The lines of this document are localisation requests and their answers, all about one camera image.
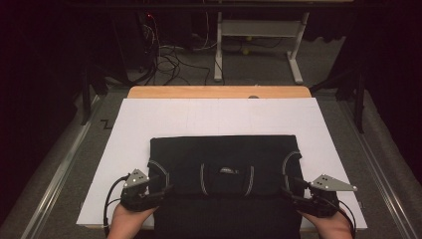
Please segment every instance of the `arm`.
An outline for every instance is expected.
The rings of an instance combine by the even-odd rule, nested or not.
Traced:
[[[350,225],[339,212],[328,218],[317,218],[303,212],[300,213],[316,227],[321,238],[351,239]]]
[[[107,239],[133,238],[142,227],[143,222],[156,208],[141,212],[132,212],[118,205],[112,214],[111,228]]]

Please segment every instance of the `white metal stand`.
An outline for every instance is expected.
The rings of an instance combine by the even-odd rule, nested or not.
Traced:
[[[223,36],[251,36],[251,37],[286,37],[296,38],[292,51],[287,52],[295,83],[304,83],[296,55],[301,45],[302,37],[310,13],[304,13],[302,21],[251,21],[251,20],[223,20],[222,13],[218,13],[217,22],[217,51],[215,55],[214,80],[223,79],[223,53],[221,43]]]

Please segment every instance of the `white reflective stripe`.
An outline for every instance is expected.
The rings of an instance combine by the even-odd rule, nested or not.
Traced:
[[[170,174],[158,162],[156,162],[154,160],[150,160],[149,162],[154,164],[155,166],[157,166],[162,171],[162,173],[164,173],[164,175],[165,175],[165,186],[167,187],[168,184],[170,184],[170,178],[169,178]]]
[[[200,180],[201,180],[201,188],[202,192],[208,196],[208,192],[205,189],[205,183],[204,183],[204,163],[201,164],[201,171],[200,171]]]
[[[252,185],[254,184],[254,166],[251,166],[251,177],[249,178],[249,187],[246,191],[245,196],[248,196],[251,193]]]
[[[282,175],[285,176],[285,184],[286,184],[286,189],[290,191],[290,187],[289,187],[289,181],[288,181],[288,176],[286,175],[286,166],[288,165],[288,161],[289,159],[294,155],[294,154],[299,154],[299,151],[292,151],[291,153],[289,153],[286,157],[285,160],[283,161],[283,168],[282,168]]]

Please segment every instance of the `wooden edge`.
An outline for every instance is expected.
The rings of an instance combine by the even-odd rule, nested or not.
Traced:
[[[133,87],[129,99],[279,99],[310,98],[311,92],[303,86],[165,86]]]

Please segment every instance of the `white metal leg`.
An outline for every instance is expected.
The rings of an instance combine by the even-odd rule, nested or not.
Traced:
[[[214,81],[220,82],[223,79],[223,53],[221,51],[221,23],[222,23],[222,13],[218,13],[218,22],[217,22],[217,51],[215,53],[215,64],[214,64]]]
[[[299,71],[298,62],[296,61],[296,55],[298,54],[299,46],[301,45],[302,37],[304,36],[305,28],[307,27],[308,16],[310,13],[304,13],[302,17],[302,24],[298,29],[298,34],[295,41],[294,49],[291,52],[287,52],[289,64],[292,69],[293,77],[295,78],[295,83],[298,85],[302,85],[304,83],[304,79],[302,79],[301,72]]]

